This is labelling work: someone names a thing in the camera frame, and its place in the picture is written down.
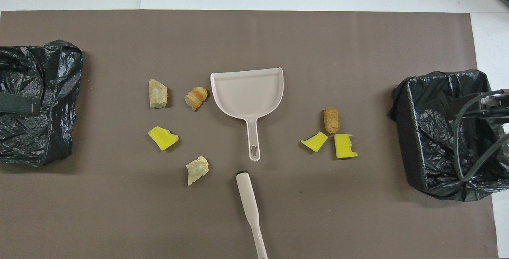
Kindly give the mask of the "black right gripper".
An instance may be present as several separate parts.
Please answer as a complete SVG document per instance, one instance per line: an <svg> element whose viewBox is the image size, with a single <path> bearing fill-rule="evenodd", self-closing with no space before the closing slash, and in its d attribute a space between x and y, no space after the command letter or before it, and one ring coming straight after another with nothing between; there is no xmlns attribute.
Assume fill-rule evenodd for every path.
<svg viewBox="0 0 509 259"><path fill-rule="evenodd" d="M481 118L494 121L495 123L509 122L509 90L500 89L493 92L481 94L481 99L477 99L467 107L462 117L469 117L475 111L481 109ZM472 98L455 98L449 102L449 121L454 121L463 106Z"/></svg>

